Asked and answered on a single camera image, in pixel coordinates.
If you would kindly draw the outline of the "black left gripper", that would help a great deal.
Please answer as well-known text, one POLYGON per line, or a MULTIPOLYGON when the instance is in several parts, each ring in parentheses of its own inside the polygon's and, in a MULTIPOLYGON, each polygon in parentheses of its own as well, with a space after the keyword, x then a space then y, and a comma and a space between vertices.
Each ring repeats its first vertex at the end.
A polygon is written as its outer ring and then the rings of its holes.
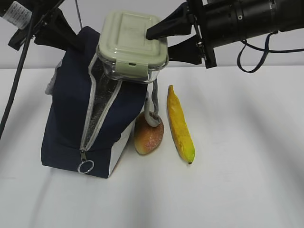
POLYGON ((84 42, 67 22, 61 9, 61 0, 2 0, 0 17, 17 28, 8 46, 19 50, 24 44, 34 10, 34 43, 67 51, 69 48, 84 52, 84 42))

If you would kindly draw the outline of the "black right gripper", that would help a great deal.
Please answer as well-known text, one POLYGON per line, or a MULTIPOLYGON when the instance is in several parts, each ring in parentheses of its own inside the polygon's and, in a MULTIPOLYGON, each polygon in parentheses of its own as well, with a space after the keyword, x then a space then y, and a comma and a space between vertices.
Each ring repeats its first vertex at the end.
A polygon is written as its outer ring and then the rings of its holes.
MULTIPOLYGON (((189 35, 192 27, 190 12, 200 29, 206 68, 217 66, 214 48, 246 38, 245 16, 239 0, 212 0, 206 5, 201 0, 184 2, 164 20, 147 29, 146 38, 154 40, 189 35)), ((202 64, 199 42, 195 35, 169 47, 169 61, 202 64)))

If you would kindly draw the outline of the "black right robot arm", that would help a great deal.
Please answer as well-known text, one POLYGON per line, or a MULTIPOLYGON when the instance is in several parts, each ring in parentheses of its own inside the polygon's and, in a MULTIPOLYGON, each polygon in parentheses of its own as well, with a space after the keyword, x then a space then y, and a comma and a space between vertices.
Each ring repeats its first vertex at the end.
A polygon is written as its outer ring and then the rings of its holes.
POLYGON ((161 22, 147 29, 148 40, 191 38, 168 48, 169 61, 216 67, 214 48, 263 34, 304 27, 302 0, 187 0, 161 22))

